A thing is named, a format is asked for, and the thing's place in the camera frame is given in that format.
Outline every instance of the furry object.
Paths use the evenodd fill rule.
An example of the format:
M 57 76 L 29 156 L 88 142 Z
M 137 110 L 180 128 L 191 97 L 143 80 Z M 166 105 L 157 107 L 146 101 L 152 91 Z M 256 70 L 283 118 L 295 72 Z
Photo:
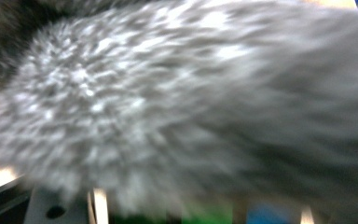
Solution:
M 60 16 L 34 0 L 0 0 L 0 90 L 16 74 L 34 32 Z
M 358 223 L 358 10 L 157 1 L 49 25 L 0 92 L 0 166 L 123 215 L 260 197 Z

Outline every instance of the fluffy gray fur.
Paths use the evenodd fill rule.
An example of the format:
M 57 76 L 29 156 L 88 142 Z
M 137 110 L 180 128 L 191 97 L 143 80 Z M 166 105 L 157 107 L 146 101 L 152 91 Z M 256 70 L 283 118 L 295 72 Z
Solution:
M 0 0 L 0 90 L 17 73 L 34 32 L 61 16 L 35 0 Z
M 358 10 L 161 1 L 51 25 L 0 92 L 0 166 L 124 215 L 243 196 L 358 223 Z

